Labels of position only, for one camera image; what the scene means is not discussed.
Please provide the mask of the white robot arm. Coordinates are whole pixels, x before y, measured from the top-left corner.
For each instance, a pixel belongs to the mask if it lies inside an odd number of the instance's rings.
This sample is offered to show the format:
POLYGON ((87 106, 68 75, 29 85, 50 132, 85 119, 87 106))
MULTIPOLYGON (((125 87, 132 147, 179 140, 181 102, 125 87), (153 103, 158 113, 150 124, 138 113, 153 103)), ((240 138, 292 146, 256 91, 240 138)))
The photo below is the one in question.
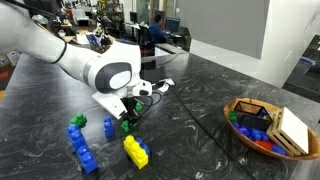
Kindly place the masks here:
POLYGON ((92 87, 93 98, 113 117, 134 125, 140 116, 127 100, 152 94, 151 83, 140 76, 139 46, 116 39, 107 51, 98 53, 71 45, 31 20, 32 9, 23 0, 0 0, 1 53, 25 53, 59 66, 92 87))

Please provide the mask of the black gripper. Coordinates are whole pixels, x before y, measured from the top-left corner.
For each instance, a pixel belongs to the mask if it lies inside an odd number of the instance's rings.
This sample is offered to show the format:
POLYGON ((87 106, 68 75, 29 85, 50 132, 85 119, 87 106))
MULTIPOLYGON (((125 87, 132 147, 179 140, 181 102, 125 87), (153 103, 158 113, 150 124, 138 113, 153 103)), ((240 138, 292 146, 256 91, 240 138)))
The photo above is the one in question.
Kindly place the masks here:
POLYGON ((126 112, 122 113, 122 118, 124 120, 128 120, 128 127, 132 128, 136 125, 137 120, 141 117, 141 113, 143 110, 142 109, 140 112, 137 112, 135 110, 135 105, 137 102, 141 103, 142 105, 143 103, 135 97, 122 98, 121 101, 126 108, 126 112))

